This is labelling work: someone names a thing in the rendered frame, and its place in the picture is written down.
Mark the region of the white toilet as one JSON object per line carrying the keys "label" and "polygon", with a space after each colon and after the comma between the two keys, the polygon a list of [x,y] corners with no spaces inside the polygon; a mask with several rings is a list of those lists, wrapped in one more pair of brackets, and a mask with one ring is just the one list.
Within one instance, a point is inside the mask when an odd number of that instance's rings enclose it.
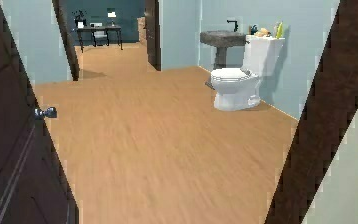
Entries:
{"label": "white toilet", "polygon": [[216,91],[214,107],[222,111],[256,107],[261,100],[261,83],[273,75],[284,44],[284,37],[247,35],[242,66],[215,69],[210,74]]}

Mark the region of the dark brown far room door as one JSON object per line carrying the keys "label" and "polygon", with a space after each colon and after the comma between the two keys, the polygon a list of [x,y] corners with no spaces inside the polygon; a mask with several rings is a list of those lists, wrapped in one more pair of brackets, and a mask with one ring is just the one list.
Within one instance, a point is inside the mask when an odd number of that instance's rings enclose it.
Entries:
{"label": "dark brown far room door", "polygon": [[157,70],[161,70],[159,2],[145,0],[145,29],[147,40],[148,62]]}

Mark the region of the dark brown room door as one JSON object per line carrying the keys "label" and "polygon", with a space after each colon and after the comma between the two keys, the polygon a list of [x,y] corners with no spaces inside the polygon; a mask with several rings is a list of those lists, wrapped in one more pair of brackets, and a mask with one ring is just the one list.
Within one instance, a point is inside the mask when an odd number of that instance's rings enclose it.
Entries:
{"label": "dark brown room door", "polygon": [[36,108],[0,4],[0,224],[79,224],[47,118],[36,119]]}
{"label": "dark brown room door", "polygon": [[161,70],[159,2],[145,0],[145,29],[147,40],[148,62],[157,70]]}

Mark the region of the white chair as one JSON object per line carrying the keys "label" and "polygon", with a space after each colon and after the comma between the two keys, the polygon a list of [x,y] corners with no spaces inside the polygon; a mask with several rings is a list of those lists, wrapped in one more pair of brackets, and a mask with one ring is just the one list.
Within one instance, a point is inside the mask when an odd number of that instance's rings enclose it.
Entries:
{"label": "white chair", "polygon": [[108,32],[107,31],[94,31],[92,33],[92,37],[93,37],[93,46],[96,47],[97,46],[97,40],[98,39],[106,39],[106,41],[109,41],[109,37],[108,37]]}

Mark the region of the black desk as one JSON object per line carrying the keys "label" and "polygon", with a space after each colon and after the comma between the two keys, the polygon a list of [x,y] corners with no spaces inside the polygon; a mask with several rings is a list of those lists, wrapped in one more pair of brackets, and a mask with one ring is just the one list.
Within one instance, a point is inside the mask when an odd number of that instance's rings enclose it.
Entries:
{"label": "black desk", "polygon": [[81,48],[81,52],[84,52],[84,46],[83,46],[83,39],[82,39],[82,33],[83,32],[87,32],[90,33],[92,38],[93,38],[93,42],[94,42],[94,46],[97,46],[97,37],[98,37],[98,33],[99,36],[101,38],[106,38],[107,44],[110,44],[110,40],[109,40],[109,31],[115,31],[116,35],[117,35],[117,44],[120,46],[120,49],[123,49],[123,40],[122,40],[122,28],[119,25],[110,25],[110,26],[84,26],[82,28],[76,28],[75,29],[77,36],[78,36],[78,40],[79,40],[79,45]]}

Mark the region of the silver round door knob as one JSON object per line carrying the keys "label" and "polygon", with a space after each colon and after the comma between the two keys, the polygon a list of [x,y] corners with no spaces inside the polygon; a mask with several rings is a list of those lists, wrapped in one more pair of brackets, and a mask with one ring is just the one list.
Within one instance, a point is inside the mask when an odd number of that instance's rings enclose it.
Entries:
{"label": "silver round door knob", "polygon": [[36,108],[34,110],[35,118],[36,119],[43,119],[43,118],[56,118],[57,117],[57,109],[55,107],[48,107],[45,110],[40,108]]}

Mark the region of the dark house plant white pot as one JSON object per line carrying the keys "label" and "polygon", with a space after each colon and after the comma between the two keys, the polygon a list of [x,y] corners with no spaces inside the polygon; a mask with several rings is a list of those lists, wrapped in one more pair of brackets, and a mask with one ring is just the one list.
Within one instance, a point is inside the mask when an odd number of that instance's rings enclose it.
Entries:
{"label": "dark house plant white pot", "polygon": [[77,28],[83,28],[86,25],[85,13],[82,10],[72,12],[74,17],[74,23]]}

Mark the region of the grey pedestal sink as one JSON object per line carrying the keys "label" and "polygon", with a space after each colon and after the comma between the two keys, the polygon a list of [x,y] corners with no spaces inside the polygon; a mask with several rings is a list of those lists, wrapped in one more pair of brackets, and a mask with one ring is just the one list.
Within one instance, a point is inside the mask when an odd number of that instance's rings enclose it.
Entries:
{"label": "grey pedestal sink", "polygon": [[244,46],[246,35],[228,30],[203,31],[200,33],[200,42],[216,48],[214,68],[224,68],[227,61],[227,49]]}

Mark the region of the dark brown far door frame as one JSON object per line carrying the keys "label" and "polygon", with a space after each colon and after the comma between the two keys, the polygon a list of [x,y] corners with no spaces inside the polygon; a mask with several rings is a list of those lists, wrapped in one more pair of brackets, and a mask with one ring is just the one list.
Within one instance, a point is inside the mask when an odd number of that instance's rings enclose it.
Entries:
{"label": "dark brown far door frame", "polygon": [[75,47],[73,45],[73,40],[71,38],[67,19],[65,18],[64,9],[62,7],[62,1],[63,0],[52,0],[54,12],[56,16],[56,20],[59,26],[60,35],[63,41],[63,46],[66,52],[67,60],[69,63],[69,67],[71,70],[71,76],[73,81],[79,80],[79,63],[78,63],[78,57],[75,51]]}

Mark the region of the dark brown door frame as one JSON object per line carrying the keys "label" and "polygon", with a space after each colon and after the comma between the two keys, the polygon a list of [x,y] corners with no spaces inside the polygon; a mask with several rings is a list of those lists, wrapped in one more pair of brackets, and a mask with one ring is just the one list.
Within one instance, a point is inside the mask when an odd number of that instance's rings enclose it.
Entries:
{"label": "dark brown door frame", "polygon": [[75,51],[75,47],[73,45],[73,40],[71,38],[67,19],[65,18],[64,9],[62,7],[62,1],[63,0],[52,0],[54,12],[56,16],[56,20],[59,26],[60,35],[63,41],[63,46],[66,52],[67,60],[69,63],[69,67],[71,70],[71,76],[73,81],[79,80],[79,63],[78,63],[78,57]]}
{"label": "dark brown door frame", "polygon": [[340,0],[264,224],[302,224],[358,109],[358,0]]}

